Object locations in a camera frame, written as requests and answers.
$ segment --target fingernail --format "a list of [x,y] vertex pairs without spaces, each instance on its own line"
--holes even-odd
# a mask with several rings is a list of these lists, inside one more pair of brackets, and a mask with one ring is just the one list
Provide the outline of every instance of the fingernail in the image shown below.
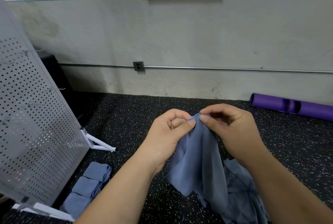
[[195,120],[189,120],[188,123],[193,127],[196,124]]
[[200,115],[199,119],[205,124],[208,121],[209,117],[203,114]]

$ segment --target electrical outlet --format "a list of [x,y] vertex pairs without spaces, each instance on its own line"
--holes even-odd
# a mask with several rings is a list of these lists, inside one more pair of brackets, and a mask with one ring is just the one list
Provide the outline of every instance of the electrical outlet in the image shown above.
[[144,62],[143,61],[133,62],[133,66],[134,66],[135,71],[144,71]]

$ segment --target forearm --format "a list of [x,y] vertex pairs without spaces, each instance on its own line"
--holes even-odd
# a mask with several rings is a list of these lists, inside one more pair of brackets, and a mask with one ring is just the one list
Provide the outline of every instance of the forearm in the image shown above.
[[246,165],[273,223],[332,223],[332,211],[268,151]]
[[137,151],[75,223],[137,223],[153,176],[154,166]]

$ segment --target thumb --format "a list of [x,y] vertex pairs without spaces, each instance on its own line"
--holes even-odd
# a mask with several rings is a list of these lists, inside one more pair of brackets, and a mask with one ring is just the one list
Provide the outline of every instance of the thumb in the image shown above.
[[224,125],[221,125],[217,120],[215,120],[214,118],[209,117],[205,114],[200,115],[199,119],[203,124],[205,124],[211,130],[213,130],[219,136],[221,136],[221,138],[223,138],[223,135],[225,133],[225,126]]
[[195,124],[195,120],[189,120],[181,124],[179,127],[172,130],[173,136],[177,138],[177,141],[179,141],[180,138],[182,138],[185,134],[191,131],[192,128],[194,128]]

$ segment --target stack of folded towels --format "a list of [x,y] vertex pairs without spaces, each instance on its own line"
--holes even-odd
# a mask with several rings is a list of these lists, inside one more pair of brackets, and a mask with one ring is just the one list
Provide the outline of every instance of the stack of folded towels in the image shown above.
[[60,210],[77,219],[101,191],[102,185],[110,178],[110,174],[109,165],[92,162],[76,182]]

